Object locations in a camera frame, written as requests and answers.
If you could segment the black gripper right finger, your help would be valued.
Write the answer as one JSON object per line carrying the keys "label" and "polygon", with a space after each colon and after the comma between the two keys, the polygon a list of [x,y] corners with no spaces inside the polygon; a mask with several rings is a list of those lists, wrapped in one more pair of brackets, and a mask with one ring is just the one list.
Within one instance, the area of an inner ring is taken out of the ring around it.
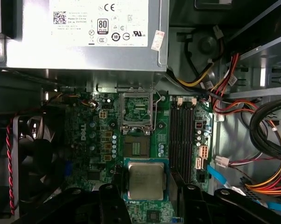
{"label": "black gripper right finger", "polygon": [[231,189],[213,195],[170,173],[170,202],[184,224],[281,224],[281,215]]}

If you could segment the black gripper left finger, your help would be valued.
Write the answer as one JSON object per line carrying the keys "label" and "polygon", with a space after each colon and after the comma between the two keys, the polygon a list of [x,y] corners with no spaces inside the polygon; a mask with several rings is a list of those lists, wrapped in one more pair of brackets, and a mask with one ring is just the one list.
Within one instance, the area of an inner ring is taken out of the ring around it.
{"label": "black gripper left finger", "polygon": [[99,190],[70,188],[58,194],[14,224],[130,224],[131,219],[118,188],[104,184]]}

